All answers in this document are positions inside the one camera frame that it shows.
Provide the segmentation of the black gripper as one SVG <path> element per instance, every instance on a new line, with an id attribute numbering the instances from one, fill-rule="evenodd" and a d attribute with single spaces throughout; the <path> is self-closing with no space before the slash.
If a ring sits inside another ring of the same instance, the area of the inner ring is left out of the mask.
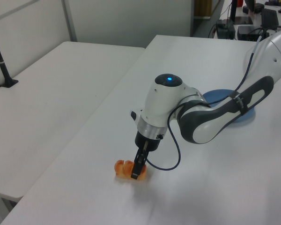
<path id="1" fill-rule="evenodd" d="M 149 139 L 143 136 L 140 132 L 137 132 L 135 138 L 135 144 L 139 148 L 134 159 L 134 166 L 131 172 L 132 179 L 138 179 L 141 171 L 147 162 L 148 151 L 155 151 L 160 143 L 161 139 Z"/>

